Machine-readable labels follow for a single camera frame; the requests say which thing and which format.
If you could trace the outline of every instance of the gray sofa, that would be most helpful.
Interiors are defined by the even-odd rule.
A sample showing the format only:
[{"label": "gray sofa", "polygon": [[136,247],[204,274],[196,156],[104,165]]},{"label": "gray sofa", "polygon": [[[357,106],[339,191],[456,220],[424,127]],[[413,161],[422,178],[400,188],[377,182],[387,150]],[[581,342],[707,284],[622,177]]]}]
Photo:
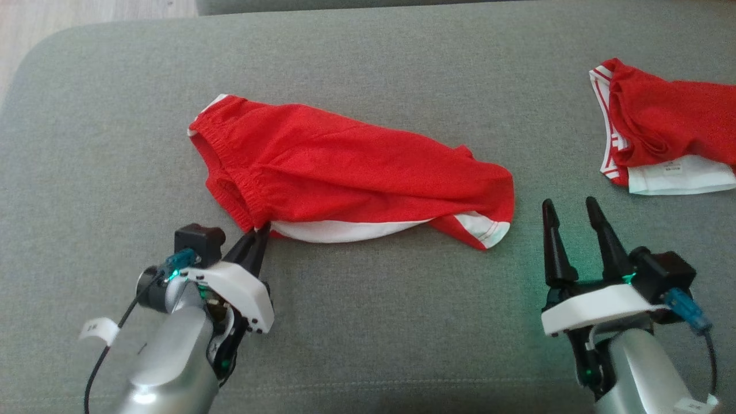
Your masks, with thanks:
[{"label": "gray sofa", "polygon": [[[82,323],[117,320],[180,226],[221,226],[226,247],[238,238],[186,134],[220,93],[466,144],[513,173],[517,210],[487,252],[426,226],[342,245],[274,240],[262,273],[275,326],[242,344],[212,413],[588,413],[569,344],[545,337],[539,318],[541,202],[555,200],[574,265],[597,278],[588,195],[628,248],[675,250],[699,271],[732,410],[735,195],[636,197],[609,184],[587,71],[619,57],[736,83],[735,16],[732,2],[521,1],[114,23],[46,39],[0,114],[0,412],[80,412],[102,348],[77,342]],[[162,317],[133,312],[93,413]],[[702,340],[684,325],[657,335],[702,398]]]}]

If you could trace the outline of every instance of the green led light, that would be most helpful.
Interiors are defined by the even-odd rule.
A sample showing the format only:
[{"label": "green led light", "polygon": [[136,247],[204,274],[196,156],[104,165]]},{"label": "green led light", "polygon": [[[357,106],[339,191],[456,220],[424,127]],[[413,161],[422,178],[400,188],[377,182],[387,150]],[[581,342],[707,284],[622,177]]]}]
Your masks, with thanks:
[{"label": "green led light", "polygon": [[173,272],[171,272],[171,276],[169,276],[168,281],[171,281],[173,278],[177,277],[178,275],[179,275],[179,270],[178,269],[174,270]]},{"label": "green led light", "polygon": [[626,282],[626,284],[631,284],[631,280],[636,275],[637,275],[637,273],[636,272],[633,272],[631,275],[626,275],[626,276],[622,277],[622,279],[623,279],[624,282]]}]

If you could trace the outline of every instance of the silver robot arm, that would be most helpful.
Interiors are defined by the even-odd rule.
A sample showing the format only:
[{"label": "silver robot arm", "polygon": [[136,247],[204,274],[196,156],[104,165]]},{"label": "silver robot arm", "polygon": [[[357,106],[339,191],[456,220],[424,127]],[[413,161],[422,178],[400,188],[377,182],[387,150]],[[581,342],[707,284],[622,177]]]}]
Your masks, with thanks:
[{"label": "silver robot arm", "polygon": [[[578,281],[552,201],[542,204],[550,287],[542,309],[545,334],[570,340],[578,383],[593,392],[597,414],[716,413],[721,406],[715,398],[712,324],[689,291],[695,270],[674,252],[637,248],[627,254],[595,198],[588,197],[586,204],[604,263],[598,281]],[[683,320],[707,340],[714,371],[706,403],[693,399],[654,337],[655,322]]]},{"label": "silver robot arm", "polygon": [[[246,234],[222,258],[222,230],[193,224],[176,232],[176,253],[142,272],[134,301],[169,316],[141,350],[124,392],[106,413],[209,412],[235,369],[243,336],[267,333],[274,321],[268,285],[258,279],[268,233],[267,225]],[[111,343],[90,377],[86,413],[93,378]]]}]

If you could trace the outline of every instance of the white cable tag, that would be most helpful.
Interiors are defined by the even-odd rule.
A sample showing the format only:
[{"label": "white cable tag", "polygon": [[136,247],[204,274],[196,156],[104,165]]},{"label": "white cable tag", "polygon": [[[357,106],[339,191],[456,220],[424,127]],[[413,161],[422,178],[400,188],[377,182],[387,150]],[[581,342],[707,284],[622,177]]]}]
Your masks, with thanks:
[{"label": "white cable tag", "polygon": [[694,399],[683,398],[675,404],[676,414],[716,414],[719,410],[718,399],[708,395],[708,402],[704,404]]},{"label": "white cable tag", "polygon": [[85,322],[82,326],[82,333],[79,334],[79,340],[86,337],[98,337],[104,340],[107,346],[112,346],[118,332],[120,332],[120,328],[118,328],[117,323],[108,317],[98,317]]}]

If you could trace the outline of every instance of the red fabric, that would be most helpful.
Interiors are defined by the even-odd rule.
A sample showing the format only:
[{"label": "red fabric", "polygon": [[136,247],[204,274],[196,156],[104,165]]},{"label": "red fabric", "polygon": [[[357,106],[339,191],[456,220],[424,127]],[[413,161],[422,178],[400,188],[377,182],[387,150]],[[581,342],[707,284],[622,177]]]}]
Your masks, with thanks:
[{"label": "red fabric", "polygon": [[629,147],[614,154],[618,166],[659,164],[683,155],[736,165],[736,86],[668,82],[618,59],[603,66],[613,72],[611,123],[629,140]]},{"label": "red fabric", "polygon": [[435,219],[439,230],[484,248],[447,217],[477,211],[512,219],[506,169],[416,133],[235,96],[203,111],[190,130],[210,171],[207,187],[244,231],[274,220]]},{"label": "red fabric", "polygon": [[619,168],[618,169],[618,177],[613,177],[610,179],[612,183],[619,187],[628,188],[629,187],[629,170],[627,168]]}]

